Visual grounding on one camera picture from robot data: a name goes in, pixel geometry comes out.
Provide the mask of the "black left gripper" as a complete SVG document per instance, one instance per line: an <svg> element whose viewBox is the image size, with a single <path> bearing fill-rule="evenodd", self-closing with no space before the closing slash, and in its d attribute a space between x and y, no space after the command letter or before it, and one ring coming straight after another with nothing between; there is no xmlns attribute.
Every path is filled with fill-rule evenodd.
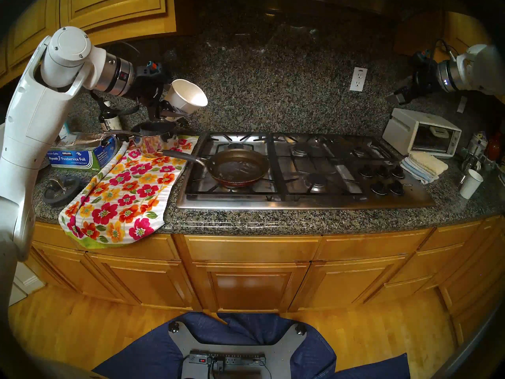
<svg viewBox="0 0 505 379"><path fill-rule="evenodd" d="M186 113L173 107L169 102L161 102L164 86L168 83L165 72L137 72L132 84L132 99L147 108L149 120L177 121Z"/></svg>

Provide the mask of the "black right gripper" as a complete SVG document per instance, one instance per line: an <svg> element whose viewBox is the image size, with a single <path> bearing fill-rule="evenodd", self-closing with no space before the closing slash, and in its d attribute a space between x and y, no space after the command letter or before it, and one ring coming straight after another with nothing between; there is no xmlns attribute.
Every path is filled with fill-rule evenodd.
<svg viewBox="0 0 505 379"><path fill-rule="evenodd" d="M425 96L439 92L438 63L423 53L410 58L414 73L397 82L397 90L386 96L389 103L410 103L412 96Z"/></svg>

